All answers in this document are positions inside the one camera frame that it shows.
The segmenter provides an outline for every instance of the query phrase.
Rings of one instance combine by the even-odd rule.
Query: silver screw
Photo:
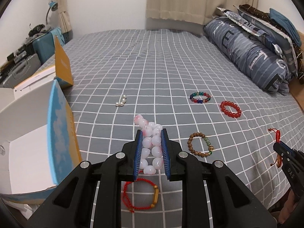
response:
[[[118,159],[122,159],[124,158],[126,155],[123,153],[123,152],[119,152],[119,153],[116,153],[116,158]]]
[[[214,162],[214,165],[218,168],[222,168],[224,166],[224,163],[220,160],[217,160]]]
[[[81,162],[80,167],[85,169],[85,168],[88,168],[89,165],[90,165],[90,163],[88,161],[83,161],[83,162]]]
[[[180,156],[181,158],[187,158],[188,157],[188,153],[184,152],[184,151],[181,151],[181,152],[179,152],[178,156]]]

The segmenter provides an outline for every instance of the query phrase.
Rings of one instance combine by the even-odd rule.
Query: grey plaid bedsheet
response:
[[[162,124],[184,150],[193,132],[208,135],[215,150],[200,160],[224,161],[265,207],[289,188],[282,170],[270,167],[276,158],[275,134],[267,128],[280,129],[282,141],[303,149],[304,116],[297,102],[260,90],[204,36],[115,30],[84,35],[64,48],[74,77],[74,86],[64,93],[74,113],[84,160],[104,161],[134,140],[138,127],[133,117],[142,114]],[[51,58],[43,67],[53,62]],[[211,101],[192,103],[188,96],[196,91],[209,93]],[[117,108],[123,93],[127,103]],[[242,116],[225,116],[219,110],[223,100],[237,103]],[[193,145],[207,151],[198,138]],[[181,182],[170,183],[164,170],[145,177],[159,186],[159,202],[154,209],[134,214],[122,204],[123,227],[180,227]],[[136,206],[151,203],[150,185],[138,182],[128,191]]]

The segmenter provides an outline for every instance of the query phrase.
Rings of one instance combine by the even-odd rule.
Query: red bead bracelet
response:
[[[229,110],[226,110],[225,106],[228,105],[230,107],[233,107],[236,109],[237,113],[232,113],[230,112]],[[221,103],[221,105],[219,106],[221,108],[221,111],[224,112],[225,115],[228,115],[229,117],[232,117],[232,118],[238,118],[241,116],[241,109],[240,107],[238,107],[235,103],[233,102],[230,102],[230,101],[223,101]]]

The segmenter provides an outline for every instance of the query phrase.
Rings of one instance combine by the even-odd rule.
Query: pearl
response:
[[[152,135],[161,135],[161,130],[159,128],[153,129]]]
[[[144,147],[144,148],[142,149],[142,151],[141,151],[141,158],[142,158],[142,159],[148,158],[150,152],[151,152],[150,149]]]
[[[154,126],[153,126],[152,128],[153,128],[153,129],[159,128],[160,130],[163,129],[162,125],[160,125],[160,124],[154,124]]]
[[[163,154],[162,154],[162,151],[161,151],[161,147],[160,146],[155,146],[152,148],[151,152],[152,152],[152,155],[156,158],[160,158]]]
[[[145,148],[151,148],[152,147],[152,138],[151,137],[146,137],[142,140],[143,147]]]
[[[154,135],[152,137],[152,145],[153,146],[160,146],[162,144],[162,139],[159,135]]]
[[[137,116],[134,117],[135,125],[138,125],[139,119],[143,119],[142,115],[137,115]]]
[[[152,165],[156,170],[160,170],[161,168],[163,168],[164,161],[162,158],[155,158],[153,159]]]
[[[146,159],[140,159],[139,168],[143,170],[146,166],[148,166],[148,161]]]
[[[156,169],[153,165],[148,165],[143,169],[143,173],[146,175],[154,175],[156,173]]]
[[[144,126],[143,128],[142,128],[142,136],[143,137],[150,137],[151,135],[152,135],[152,132],[153,132],[153,130],[152,130],[152,127],[151,126]]]
[[[144,126],[147,126],[148,124],[149,124],[148,121],[146,119],[143,119],[143,118],[139,119],[139,121],[138,121],[138,125],[141,128],[143,128]]]

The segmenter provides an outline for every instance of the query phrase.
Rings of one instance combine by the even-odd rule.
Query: wooden bead bracelet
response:
[[[194,97],[196,96],[206,96],[206,99],[194,99]],[[204,92],[196,92],[196,93],[192,93],[190,95],[190,100],[194,103],[197,104],[202,104],[202,103],[207,103],[208,101],[210,101],[211,96],[208,93],[204,93]]]
[[[235,108],[237,113],[232,113],[229,110],[226,110],[226,108],[225,108],[226,105],[228,105],[232,108]],[[230,101],[223,101],[219,107],[221,108],[221,111],[224,112],[225,115],[232,117],[232,118],[238,118],[242,114],[240,107],[238,107],[235,103],[230,102]]]
[[[192,147],[192,140],[193,140],[194,137],[202,137],[204,139],[204,141],[207,143],[209,152],[201,153],[201,152],[195,151]],[[212,154],[212,151],[214,150],[214,147],[211,146],[211,143],[210,143],[208,137],[205,136],[203,133],[199,133],[199,132],[191,134],[190,137],[189,137],[189,140],[187,141],[187,144],[188,144],[189,151],[192,154],[194,154],[195,156],[202,157],[202,158],[210,156]]]

